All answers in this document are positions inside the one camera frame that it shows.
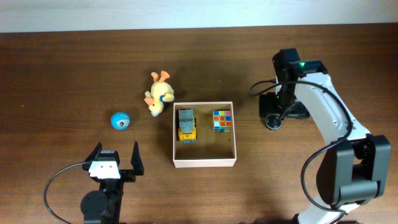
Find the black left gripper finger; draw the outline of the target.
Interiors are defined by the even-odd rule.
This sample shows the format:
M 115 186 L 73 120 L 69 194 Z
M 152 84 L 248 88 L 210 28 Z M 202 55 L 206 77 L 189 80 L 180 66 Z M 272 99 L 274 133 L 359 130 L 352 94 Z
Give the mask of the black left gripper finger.
M 102 150 L 102 143 L 99 142 L 96 145 L 96 147 L 93 149 L 93 151 L 89 154 L 89 156 L 85 159 L 85 162 L 95 161 L 101 150 Z
M 131 165 L 133 167 L 134 175 L 144 175 L 144 165 L 141 160 L 139 153 L 138 142 L 134 142 L 134 147 L 132 150 Z

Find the black round ridged disc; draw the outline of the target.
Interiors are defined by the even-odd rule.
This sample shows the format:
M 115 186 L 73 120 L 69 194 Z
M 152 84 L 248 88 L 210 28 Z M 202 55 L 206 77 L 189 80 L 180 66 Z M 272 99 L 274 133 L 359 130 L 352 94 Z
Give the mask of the black round ridged disc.
M 282 126 L 282 120 L 279 115 L 269 115 L 265 120 L 265 125 L 267 129 L 275 131 Z

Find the multicoloured puzzle cube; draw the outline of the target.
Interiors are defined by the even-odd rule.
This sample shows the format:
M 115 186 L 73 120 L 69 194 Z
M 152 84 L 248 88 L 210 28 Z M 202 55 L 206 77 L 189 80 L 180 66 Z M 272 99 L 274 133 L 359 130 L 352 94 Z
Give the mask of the multicoloured puzzle cube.
M 213 132 L 229 133 L 232 130 L 233 122 L 230 110 L 213 111 Z

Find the yellow grey toy truck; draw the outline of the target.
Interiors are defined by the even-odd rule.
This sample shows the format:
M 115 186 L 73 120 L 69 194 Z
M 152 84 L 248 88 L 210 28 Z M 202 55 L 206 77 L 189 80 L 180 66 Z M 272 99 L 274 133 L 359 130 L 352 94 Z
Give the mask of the yellow grey toy truck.
M 184 144 L 197 141 L 197 123 L 193 108 L 178 110 L 178 140 Z

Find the pink box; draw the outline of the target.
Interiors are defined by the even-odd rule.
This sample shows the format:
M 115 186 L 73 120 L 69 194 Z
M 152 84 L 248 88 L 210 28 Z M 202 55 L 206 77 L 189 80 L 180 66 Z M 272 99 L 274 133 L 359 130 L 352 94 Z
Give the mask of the pink box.
M 231 101 L 174 103 L 173 162 L 176 168 L 232 167 L 237 159 L 234 111 Z M 182 143 L 178 137 L 179 110 L 193 109 L 197 119 L 198 139 Z M 214 132 L 213 115 L 216 110 L 229 111 L 231 130 Z

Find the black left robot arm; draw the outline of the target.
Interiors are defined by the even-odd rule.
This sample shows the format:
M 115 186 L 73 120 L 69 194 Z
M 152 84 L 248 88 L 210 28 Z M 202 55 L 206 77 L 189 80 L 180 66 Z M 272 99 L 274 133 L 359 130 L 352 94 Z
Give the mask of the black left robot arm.
M 99 142 L 85 159 L 82 169 L 99 183 L 99 189 L 88 192 L 81 200 L 80 210 L 84 223 L 119 223 L 123 188 L 126 182 L 135 182 L 144 174 L 138 143 L 135 142 L 131 156 L 131 169 L 120 169 L 117 151 L 104 151 Z

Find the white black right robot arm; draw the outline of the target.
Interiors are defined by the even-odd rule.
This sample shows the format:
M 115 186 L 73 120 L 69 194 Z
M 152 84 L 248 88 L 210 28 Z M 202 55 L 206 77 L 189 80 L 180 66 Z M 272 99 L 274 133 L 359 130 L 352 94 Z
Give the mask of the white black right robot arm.
M 300 183 L 310 206 L 292 223 L 340 223 L 350 211 L 384 194 L 391 144 L 352 115 L 321 61 L 304 61 L 296 49 L 282 49 L 272 63 L 275 92 L 266 88 L 258 93 L 265 126 L 274 131 L 286 118 L 312 118 L 326 144 L 302 167 Z

